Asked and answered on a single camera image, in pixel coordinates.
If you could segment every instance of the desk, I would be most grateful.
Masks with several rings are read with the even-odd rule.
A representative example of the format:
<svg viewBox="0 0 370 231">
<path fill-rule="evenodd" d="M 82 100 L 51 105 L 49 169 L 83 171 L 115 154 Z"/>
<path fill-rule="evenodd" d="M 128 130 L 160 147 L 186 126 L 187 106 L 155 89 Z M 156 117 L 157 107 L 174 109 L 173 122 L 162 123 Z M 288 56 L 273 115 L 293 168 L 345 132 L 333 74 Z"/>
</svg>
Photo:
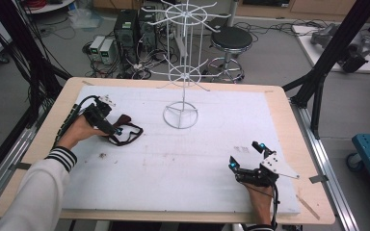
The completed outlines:
<svg viewBox="0 0 370 231">
<path fill-rule="evenodd" d="M 29 150 L 22 162 L 34 163 L 43 159 L 50 151 L 53 140 L 62 125 L 72 105 L 86 85 L 116 86 L 128 88 L 158 88 L 166 82 L 138 81 L 116 79 L 72 78 L 67 81 L 58 100 L 46 120 L 40 127 Z M 300 173 L 300 180 L 293 180 L 296 196 L 299 201 L 301 213 L 298 215 L 277 215 L 279 223 L 298 224 L 330 224 L 334 222 L 334 215 L 330 203 L 320 183 L 311 184 L 309 177 L 317 174 L 306 148 L 300 128 L 294 118 L 287 97 L 280 87 L 228 85 L 228 84 L 202 84 L 210 90 L 252 91 L 265 94 L 267 104 L 275 124 L 279 143 L 289 165 Z M 0 217 L 13 201 L 17 186 L 24 174 L 24 170 L 17 170 L 7 188 L 0 198 Z M 63 210 L 61 218 L 85 219 L 125 219 L 125 220 L 161 220 L 161 221 L 193 221 L 193 222 L 227 222 L 250 223 L 254 222 L 249 213 L 215 213 L 215 212 L 135 212 L 135 211 L 98 211 L 98 210 Z"/>
</svg>

